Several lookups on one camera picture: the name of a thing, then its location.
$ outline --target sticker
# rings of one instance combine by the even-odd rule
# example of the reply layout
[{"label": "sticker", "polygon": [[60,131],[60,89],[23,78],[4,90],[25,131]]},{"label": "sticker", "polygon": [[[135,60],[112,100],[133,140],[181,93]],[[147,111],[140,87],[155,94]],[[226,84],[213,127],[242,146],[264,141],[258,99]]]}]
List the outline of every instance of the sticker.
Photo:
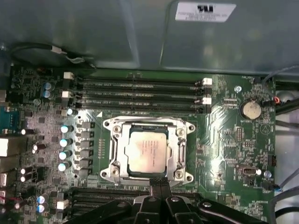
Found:
[{"label": "sticker", "polygon": [[177,21],[225,22],[236,4],[179,2]]}]

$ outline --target black capacitor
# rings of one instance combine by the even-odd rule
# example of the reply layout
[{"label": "black capacitor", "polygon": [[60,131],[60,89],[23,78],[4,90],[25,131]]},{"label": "black capacitor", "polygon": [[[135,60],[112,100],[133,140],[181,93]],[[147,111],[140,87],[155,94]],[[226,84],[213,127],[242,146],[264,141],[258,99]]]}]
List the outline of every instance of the black capacitor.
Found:
[{"label": "black capacitor", "polygon": [[31,172],[32,172],[32,169],[33,169],[33,167],[22,168],[22,169],[21,169],[21,174],[24,175],[24,174],[31,173]]},{"label": "black capacitor", "polygon": [[82,158],[90,157],[92,155],[93,155],[93,150],[83,149],[83,150],[80,151],[80,156]]},{"label": "black capacitor", "polygon": [[80,160],[80,167],[89,167],[90,165],[92,165],[93,160],[90,159],[81,159]]},{"label": "black capacitor", "polygon": [[42,150],[45,149],[46,145],[45,144],[34,144],[33,145],[33,150],[38,151],[38,150]]},{"label": "black capacitor", "polygon": [[35,194],[36,194],[36,189],[33,186],[29,187],[26,190],[24,190],[24,191],[22,191],[22,192],[19,193],[20,198],[22,198],[22,199],[29,198],[29,197],[31,197],[31,196],[33,196]]},{"label": "black capacitor", "polygon": [[79,176],[88,177],[91,174],[92,170],[89,168],[82,168],[79,170]]},{"label": "black capacitor", "polygon": [[38,183],[42,180],[44,180],[44,167],[38,167],[33,172],[32,182],[33,183]]},{"label": "black capacitor", "polygon": [[30,174],[25,174],[24,176],[21,176],[20,181],[21,182],[26,182],[32,178],[32,173]]},{"label": "black capacitor", "polygon": [[33,116],[32,111],[25,111],[25,117],[31,118]]},{"label": "black capacitor", "polygon": [[26,135],[26,134],[34,134],[35,131],[33,129],[22,129],[21,134]]}]

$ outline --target black ram slot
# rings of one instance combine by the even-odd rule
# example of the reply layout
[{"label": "black ram slot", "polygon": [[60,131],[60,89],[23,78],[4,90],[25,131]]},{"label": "black ram slot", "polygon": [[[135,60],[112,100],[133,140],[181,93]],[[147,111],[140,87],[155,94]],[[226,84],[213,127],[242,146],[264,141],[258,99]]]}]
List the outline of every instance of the black ram slot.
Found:
[{"label": "black ram slot", "polygon": [[201,98],[177,98],[172,96],[152,96],[152,97],[140,97],[140,96],[101,96],[95,94],[85,94],[82,99],[96,99],[96,100],[109,100],[109,101],[122,101],[129,100],[135,102],[157,102],[157,103],[179,103],[179,104],[192,104],[195,100]]},{"label": "black ram slot", "polygon": [[161,93],[161,94],[171,94],[171,95],[202,95],[205,89],[194,88],[194,89],[178,89],[178,88],[137,88],[137,87],[118,87],[118,86],[84,86],[83,91],[123,91],[123,92],[133,92],[133,93]]},{"label": "black ram slot", "polygon": [[83,97],[82,100],[88,101],[88,100],[96,100],[96,101],[108,101],[108,102],[129,102],[129,103],[146,103],[146,104],[181,104],[181,105],[190,105],[194,104],[194,99],[182,99],[182,98],[169,98],[169,100],[165,99],[143,99],[143,98],[127,98],[127,97]]},{"label": "black ram slot", "polygon": [[130,88],[122,88],[122,89],[103,89],[101,87],[93,87],[93,88],[86,88],[84,87],[80,92],[82,95],[86,94],[95,94],[95,95],[123,95],[123,96],[130,96],[130,95],[146,95],[146,94],[159,94],[159,95],[166,95],[166,96],[178,96],[178,97],[196,97],[196,96],[203,96],[207,94],[212,94],[212,89],[210,88],[196,88],[193,91],[181,91],[178,89],[169,91],[168,89],[163,90],[156,90],[156,89],[145,89],[142,90],[136,90],[136,89],[130,89]]},{"label": "black ram slot", "polygon": [[104,78],[93,77],[84,78],[83,82],[106,82],[106,83],[129,83],[129,84],[152,84],[152,85],[172,85],[172,86],[196,86],[198,81],[183,81],[183,80],[163,80],[150,78]]},{"label": "black ram slot", "polygon": [[102,109],[102,110],[120,110],[120,111],[139,111],[139,112],[173,112],[173,113],[210,113],[209,108],[175,108],[175,107],[153,107],[136,105],[105,105],[105,104],[76,104],[76,108],[82,109]]}]

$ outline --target chip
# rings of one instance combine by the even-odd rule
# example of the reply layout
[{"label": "chip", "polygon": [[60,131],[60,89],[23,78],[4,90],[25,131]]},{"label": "chip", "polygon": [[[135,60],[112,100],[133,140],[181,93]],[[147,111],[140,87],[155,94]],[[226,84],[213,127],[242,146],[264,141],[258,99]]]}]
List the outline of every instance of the chip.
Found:
[{"label": "chip", "polygon": [[57,136],[52,136],[51,142],[58,142],[58,137]]},{"label": "chip", "polygon": [[38,158],[38,159],[37,159],[37,162],[38,162],[38,163],[43,163],[43,158],[42,158],[42,157]]},{"label": "chip", "polygon": [[46,121],[46,118],[39,118],[38,119],[38,123],[45,123],[45,121]]},{"label": "chip", "polygon": [[138,173],[163,173],[166,152],[166,134],[133,132],[126,147],[129,170]]}]

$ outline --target black cable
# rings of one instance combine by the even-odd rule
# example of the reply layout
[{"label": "black cable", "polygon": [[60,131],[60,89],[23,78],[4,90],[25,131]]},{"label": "black cable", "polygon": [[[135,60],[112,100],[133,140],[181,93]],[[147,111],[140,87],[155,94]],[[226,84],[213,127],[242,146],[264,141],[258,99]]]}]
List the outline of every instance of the black cable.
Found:
[{"label": "black cable", "polygon": [[50,45],[50,44],[44,44],[44,43],[30,43],[30,42],[22,42],[14,45],[8,53],[10,54],[11,58],[13,60],[16,60],[22,64],[30,64],[24,60],[20,60],[15,57],[15,54],[21,50],[25,49],[44,49],[44,50],[49,50],[52,51],[56,54],[62,54],[65,56],[67,60],[69,60],[73,64],[82,64],[83,68],[92,68],[95,69],[95,66],[88,63],[82,56],[79,56],[76,53],[66,51],[64,49],[61,49],[59,47]]},{"label": "black cable", "polygon": [[289,197],[293,197],[293,196],[297,196],[299,195],[299,186],[297,187],[294,187],[294,188],[291,188],[289,190],[286,190],[282,193],[280,193],[279,195],[276,195],[274,198],[272,198],[270,201],[269,201],[269,211],[270,211],[270,223],[271,224],[277,224],[276,222],[276,217],[275,217],[275,206],[276,206],[276,203],[279,202],[279,201],[282,201],[284,199],[287,199]]},{"label": "black cable", "polygon": [[287,207],[280,209],[275,212],[275,217],[278,218],[280,216],[283,216],[284,214],[291,213],[291,212],[299,212],[299,207]]},{"label": "black cable", "polygon": [[292,69],[296,69],[296,68],[299,68],[299,65],[298,65],[298,64],[293,65],[293,66],[290,66],[290,67],[286,67],[286,68],[283,68],[283,69],[280,69],[280,70],[277,70],[277,71],[273,71],[273,72],[271,72],[269,75],[267,75],[267,77],[266,77],[265,79],[262,80],[262,87],[263,87],[263,89],[264,89],[270,96],[272,96],[272,97],[274,98],[274,97],[275,97],[275,94],[272,93],[272,92],[269,90],[269,88],[267,87],[267,85],[266,85],[267,81],[268,81],[270,78],[272,78],[272,77],[278,75],[279,73],[282,73],[282,72],[285,72],[285,71],[288,71],[288,70],[292,70]]},{"label": "black cable", "polygon": [[297,123],[288,123],[288,122],[284,122],[281,120],[276,120],[275,124],[278,126],[282,126],[282,127],[299,129],[299,124],[297,124]]}]

